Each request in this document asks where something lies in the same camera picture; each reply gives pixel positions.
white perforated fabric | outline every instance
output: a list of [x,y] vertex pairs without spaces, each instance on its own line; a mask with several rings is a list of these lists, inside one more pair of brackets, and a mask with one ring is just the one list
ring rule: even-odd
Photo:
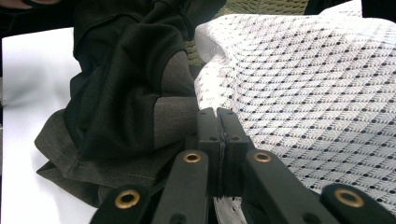
[[[396,214],[395,23],[229,15],[199,26],[195,42],[207,62],[201,109],[236,112],[256,148],[307,188],[348,184]],[[216,202],[222,223],[245,222],[238,202]]]

black fabric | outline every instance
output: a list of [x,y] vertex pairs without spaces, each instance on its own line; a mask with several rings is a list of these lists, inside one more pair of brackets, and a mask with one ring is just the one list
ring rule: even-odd
[[47,5],[39,4],[32,0],[22,0],[22,2],[28,6],[31,6],[31,7],[47,7]]
[[0,7],[0,38],[72,27],[73,10],[79,0],[63,0],[59,4],[33,9]]
[[324,9],[335,7],[350,0],[309,0],[305,8],[305,15],[318,15]]
[[196,130],[198,104],[183,41],[221,6],[213,1],[216,7],[198,16],[194,10],[210,3],[188,2],[76,6],[74,55],[82,71],[70,81],[66,109],[35,140],[49,159],[40,175],[92,206],[112,188],[153,187],[166,178]]
[[[1,51],[1,53],[0,53],[0,64],[1,64],[0,77],[2,77],[3,76],[3,41],[2,41],[2,39],[0,39],[0,51]],[[2,107],[2,123],[1,124],[3,125],[3,107]]]
[[180,140],[143,156],[81,161],[64,127],[63,112],[54,113],[35,140],[49,159],[37,173],[92,206],[100,205],[108,192],[105,189],[127,184],[155,186],[166,178],[174,157],[183,149],[184,140]]
[[361,0],[363,18],[380,18],[396,22],[396,1]]

grey fabric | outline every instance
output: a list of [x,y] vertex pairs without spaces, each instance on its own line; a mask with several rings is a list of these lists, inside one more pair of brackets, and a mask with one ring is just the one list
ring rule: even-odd
[[163,70],[161,88],[163,97],[195,95],[186,52],[180,51],[169,60]]
[[155,185],[183,149],[184,141],[177,141],[155,153],[123,161],[79,161],[64,127],[63,112],[55,112],[35,140],[36,147],[50,160],[37,173],[92,206],[100,204],[108,189],[127,184]]
[[195,133],[198,103],[185,51],[176,53],[163,69],[162,98],[154,106],[154,148]]
[[196,131],[195,97],[163,97],[154,106],[154,148],[164,147]]

white background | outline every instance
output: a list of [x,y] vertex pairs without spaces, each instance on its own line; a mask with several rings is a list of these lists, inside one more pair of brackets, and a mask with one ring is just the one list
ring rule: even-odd
[[35,173],[48,161],[35,138],[65,108],[70,78],[79,71],[71,29],[3,39],[2,224],[90,222],[93,207]]

metal grommet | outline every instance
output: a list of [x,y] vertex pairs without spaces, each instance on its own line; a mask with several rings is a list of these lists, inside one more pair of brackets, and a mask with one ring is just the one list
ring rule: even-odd
[[198,153],[188,153],[184,156],[184,161],[189,163],[195,163],[201,160],[201,156]]
[[271,156],[265,152],[258,152],[256,154],[254,154],[253,158],[254,158],[254,160],[260,161],[260,162],[268,162],[272,159]]
[[137,205],[140,200],[140,194],[134,189],[127,189],[119,194],[114,202],[120,209],[127,209]]
[[363,198],[359,196],[357,193],[353,192],[352,190],[337,189],[334,192],[334,195],[338,201],[348,206],[356,207],[356,208],[364,206]]

